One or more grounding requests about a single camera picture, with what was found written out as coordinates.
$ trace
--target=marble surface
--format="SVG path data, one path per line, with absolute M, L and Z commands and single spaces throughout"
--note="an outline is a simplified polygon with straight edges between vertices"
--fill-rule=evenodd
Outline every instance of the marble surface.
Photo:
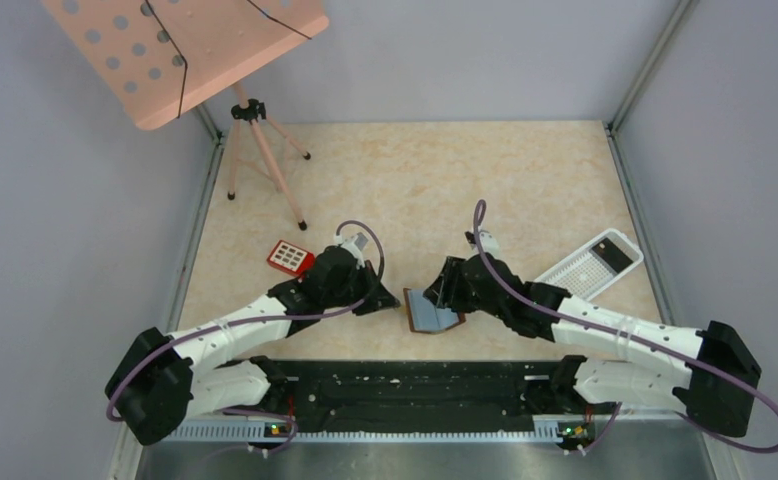
M 312 153 L 302 160 L 266 128 L 309 223 L 301 232 L 282 194 L 244 166 L 226 195 L 221 165 L 189 283 L 180 328 L 237 310 L 290 277 L 265 259 L 279 239 L 318 253 L 336 225 L 358 219 L 386 249 L 384 284 L 403 299 L 422 288 L 446 255 L 468 256 L 463 232 L 479 198 L 485 228 L 514 273 L 532 280 L 608 227 L 631 239 L 624 194 L 599 122 L 312 124 L 290 127 Z M 248 129 L 243 159 L 260 162 Z M 281 157 L 288 150 L 285 160 Z M 349 227 L 345 234 L 356 233 Z M 367 256 L 375 262 L 370 244 Z M 644 265 L 594 299 L 647 320 L 658 312 Z M 403 308 L 325 320 L 246 352 L 300 359 L 558 359 L 579 348 L 522 338 L 485 314 L 438 335 L 409 331 Z

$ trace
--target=white wall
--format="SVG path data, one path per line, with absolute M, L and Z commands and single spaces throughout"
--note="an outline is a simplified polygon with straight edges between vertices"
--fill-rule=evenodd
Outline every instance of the white wall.
M 736 327 L 778 400 L 778 2 L 701 2 L 622 138 L 684 322 Z M 778 438 L 767 408 L 750 432 Z
M 0 478 L 105 478 L 103 387 L 162 324 L 210 141 L 138 131 L 38 2 L 0 2 Z
M 609 120 L 676 3 L 325 0 L 330 27 L 244 83 L 287 122 Z

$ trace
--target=pink music stand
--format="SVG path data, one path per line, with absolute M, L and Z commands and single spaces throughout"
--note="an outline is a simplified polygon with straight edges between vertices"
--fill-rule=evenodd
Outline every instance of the pink music stand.
M 246 0 L 42 3 L 143 130 L 161 127 L 227 87 L 234 89 L 241 112 L 256 110 L 239 80 L 306 42 L 303 35 L 312 37 L 329 24 L 321 0 L 253 0 L 262 11 Z M 273 119 L 262 115 L 244 119 L 251 126 L 268 170 L 263 174 L 284 193 L 299 226 L 306 229 L 300 207 L 259 128 L 262 118 L 304 158 L 310 158 L 309 152 Z M 241 162 L 240 123 L 234 118 L 231 137 L 236 144 L 229 145 L 228 141 L 232 150 L 231 200 L 235 198 L 236 169 Z

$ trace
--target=metal frame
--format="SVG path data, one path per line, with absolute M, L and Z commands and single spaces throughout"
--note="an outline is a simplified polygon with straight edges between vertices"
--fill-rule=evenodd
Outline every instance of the metal frame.
M 215 120 L 212 118 L 212 114 L 209 113 L 209 109 L 207 108 L 206 103 L 201 103 L 192 109 L 192 113 L 198 117 L 214 142 L 221 138 L 221 129 L 218 128 L 218 125 L 215 124 Z
M 605 125 L 607 143 L 610 146 L 610 153 L 619 174 L 619 181 L 622 184 L 639 244 L 645 254 L 645 266 L 648 270 L 648 278 L 651 288 L 654 290 L 660 316 L 665 323 L 671 325 L 679 324 L 677 319 L 681 318 L 683 309 L 679 300 L 670 293 L 667 287 L 668 277 L 664 273 L 662 262 L 654 247 L 656 244 L 653 241 L 642 203 L 639 200 L 638 188 L 635 186 L 630 165 L 619 143 L 619 132 L 697 4 L 698 0 L 680 0 L 678 2 L 654 48 L 651 49 L 651 53 L 646 58 L 639 74 L 634 78 L 625 94 L 613 120 Z M 717 480 L 746 480 L 750 478 L 748 464 L 741 452 L 707 435 L 701 437 L 704 440 L 706 455 L 713 466 Z
M 223 133 L 217 130 L 212 123 L 209 112 L 201 113 L 203 109 L 196 109 L 198 116 L 206 115 L 209 119 L 209 126 L 204 122 L 204 127 L 210 132 L 213 141 L 211 144 L 212 152 L 209 156 L 209 167 L 207 168 L 204 186 L 201 190 L 198 209 L 192 222 L 192 230 L 189 233 L 189 239 L 186 245 L 186 251 L 183 257 L 183 267 L 180 269 L 180 275 L 175 280 L 174 296 L 171 301 L 171 309 L 165 323 L 165 331 L 177 329 L 180 323 L 180 314 L 183 311 L 183 303 L 186 300 L 186 292 L 189 287 L 189 279 L 192 276 L 192 268 L 195 265 L 195 257 L 198 253 L 198 246 L 203 233 L 204 222 L 209 211 L 209 202 L 212 199 L 212 192 L 215 189 L 215 180 L 218 178 L 218 170 L 221 168 L 221 157 L 224 154 L 225 137 Z M 136 470 L 142 458 L 142 446 L 133 436 L 133 433 L 122 423 L 118 432 L 118 438 L 115 442 L 115 449 L 112 452 L 112 462 L 110 463 L 108 480 L 133 480 L 136 478 Z

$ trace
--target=hole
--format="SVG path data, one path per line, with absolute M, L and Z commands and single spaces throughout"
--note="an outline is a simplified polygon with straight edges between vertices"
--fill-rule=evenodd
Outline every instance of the hole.
M 80 11 L 80 4 L 77 3 L 77 0 L 62 0 L 62 9 L 65 10 L 65 13 L 74 15 Z
M 86 32 L 86 41 L 91 43 L 92 45 L 100 42 L 100 32 L 98 32 L 95 29 L 90 29 Z
M 130 26 L 130 21 L 127 20 L 127 17 L 124 15 L 116 15 L 115 18 L 112 19 L 112 24 L 115 25 L 115 28 L 118 30 L 125 30 Z

